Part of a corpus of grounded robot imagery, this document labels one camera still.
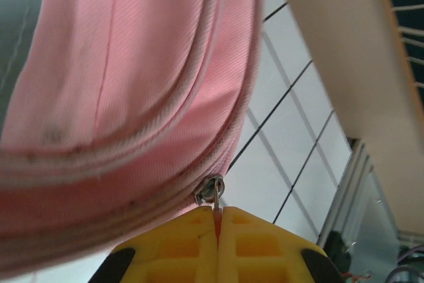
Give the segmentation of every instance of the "pink fabric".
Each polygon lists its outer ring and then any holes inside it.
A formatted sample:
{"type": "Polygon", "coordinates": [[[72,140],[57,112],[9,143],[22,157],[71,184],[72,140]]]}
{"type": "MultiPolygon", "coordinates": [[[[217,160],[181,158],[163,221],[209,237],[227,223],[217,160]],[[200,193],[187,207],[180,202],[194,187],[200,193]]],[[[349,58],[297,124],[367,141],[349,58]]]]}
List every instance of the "pink fabric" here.
{"type": "Polygon", "coordinates": [[[181,196],[180,214],[198,181],[224,174],[257,65],[250,57],[260,34],[256,3],[43,0],[1,138],[1,150],[29,158],[29,168],[0,168],[15,181],[0,189],[0,240],[83,225],[166,194],[181,196]],[[207,6],[213,10],[204,17],[207,6]],[[143,130],[139,139],[152,141],[143,153],[105,173],[51,186],[16,183],[44,171],[37,165],[49,157],[116,149],[123,158],[120,141],[143,130]]]}

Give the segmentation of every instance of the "pink cloth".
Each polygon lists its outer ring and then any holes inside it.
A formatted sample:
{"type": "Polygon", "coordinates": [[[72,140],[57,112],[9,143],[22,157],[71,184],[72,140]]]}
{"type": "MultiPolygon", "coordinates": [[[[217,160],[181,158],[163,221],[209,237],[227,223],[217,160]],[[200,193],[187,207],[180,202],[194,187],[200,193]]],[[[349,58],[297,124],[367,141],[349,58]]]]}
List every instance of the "pink cloth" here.
{"type": "MultiPolygon", "coordinates": [[[[43,0],[1,136],[0,241],[81,227],[109,231],[86,244],[100,246],[175,215],[204,177],[225,174],[260,4],[43,0]]],[[[0,270],[17,264],[3,257],[0,270]]]]}

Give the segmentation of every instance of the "railing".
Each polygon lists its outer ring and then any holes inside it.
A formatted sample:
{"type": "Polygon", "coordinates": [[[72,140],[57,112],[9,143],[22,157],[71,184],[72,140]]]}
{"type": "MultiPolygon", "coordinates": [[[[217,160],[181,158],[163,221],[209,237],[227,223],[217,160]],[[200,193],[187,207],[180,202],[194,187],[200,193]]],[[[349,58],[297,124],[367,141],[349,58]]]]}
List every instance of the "railing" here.
{"type": "Polygon", "coordinates": [[[424,130],[424,0],[383,0],[424,130]]]}

